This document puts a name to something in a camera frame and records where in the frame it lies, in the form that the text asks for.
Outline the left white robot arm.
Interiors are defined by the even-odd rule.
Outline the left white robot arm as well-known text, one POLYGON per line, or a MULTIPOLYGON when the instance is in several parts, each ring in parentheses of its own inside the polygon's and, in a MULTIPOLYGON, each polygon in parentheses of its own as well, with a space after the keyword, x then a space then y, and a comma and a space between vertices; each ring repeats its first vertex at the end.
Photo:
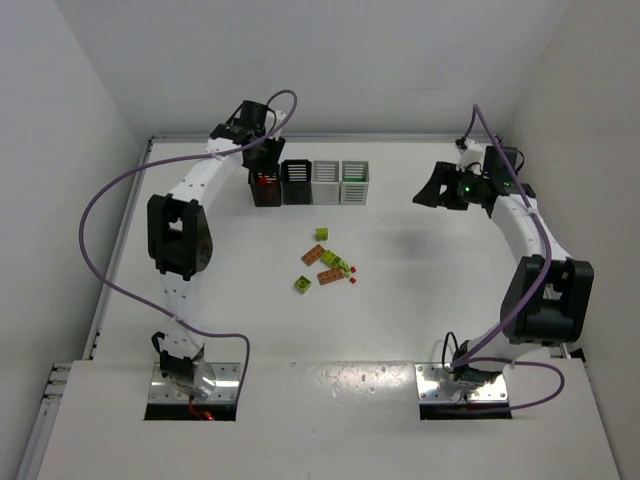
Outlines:
POLYGON ((161 372, 193 394, 204 372, 205 336, 196 324, 200 274, 209 265, 214 242, 207 210, 226 180, 239 168, 273 172, 286 140, 276 127, 286 114, 245 100, 209 135, 206 157, 164 195, 147 203, 148 252, 160 273, 169 320, 153 338, 161 372))

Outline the red small lego brick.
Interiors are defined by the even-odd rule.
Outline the red small lego brick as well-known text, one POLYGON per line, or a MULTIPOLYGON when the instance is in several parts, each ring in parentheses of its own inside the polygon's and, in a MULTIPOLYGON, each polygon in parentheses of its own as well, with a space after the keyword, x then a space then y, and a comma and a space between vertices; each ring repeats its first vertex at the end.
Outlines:
POLYGON ((258 174, 256 176, 256 181, 255 181, 256 185, 270 185, 271 184, 271 178, 267 175, 262 175, 262 174, 258 174))

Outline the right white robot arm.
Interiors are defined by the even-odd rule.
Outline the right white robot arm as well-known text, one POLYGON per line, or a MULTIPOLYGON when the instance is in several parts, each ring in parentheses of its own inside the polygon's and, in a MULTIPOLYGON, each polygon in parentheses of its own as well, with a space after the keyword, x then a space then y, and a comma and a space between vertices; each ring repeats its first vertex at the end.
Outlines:
POLYGON ((504 366, 542 347, 573 343, 582 334, 595 272, 554 238, 536 193, 519 180, 520 151, 498 151, 473 140, 455 143, 458 162, 439 161, 414 203, 465 211, 480 206, 500 229, 517 262, 486 333, 457 346, 449 371, 457 381, 491 383, 504 366))

